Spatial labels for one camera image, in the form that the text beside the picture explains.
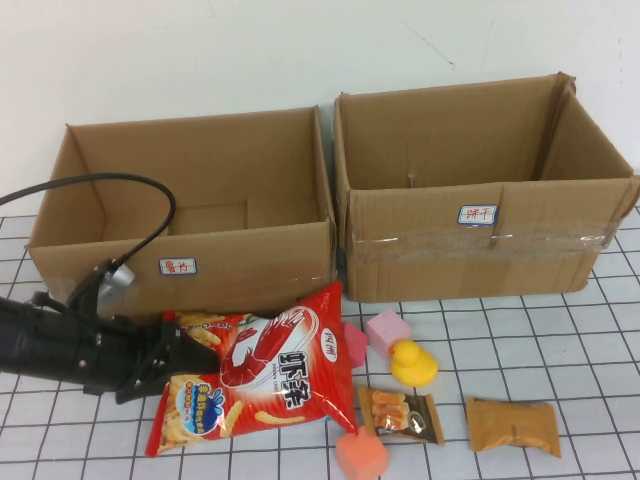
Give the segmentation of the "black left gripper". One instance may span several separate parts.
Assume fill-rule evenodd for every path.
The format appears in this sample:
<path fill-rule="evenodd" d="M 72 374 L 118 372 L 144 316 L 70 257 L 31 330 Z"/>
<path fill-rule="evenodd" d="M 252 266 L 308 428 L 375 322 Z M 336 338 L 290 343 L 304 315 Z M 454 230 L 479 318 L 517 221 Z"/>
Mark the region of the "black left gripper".
<path fill-rule="evenodd" d="M 78 340 L 69 381 L 92 395 L 112 392 L 117 404 L 160 395 L 169 373 L 218 373 L 218 353 L 175 322 L 137 325 L 73 313 Z"/>

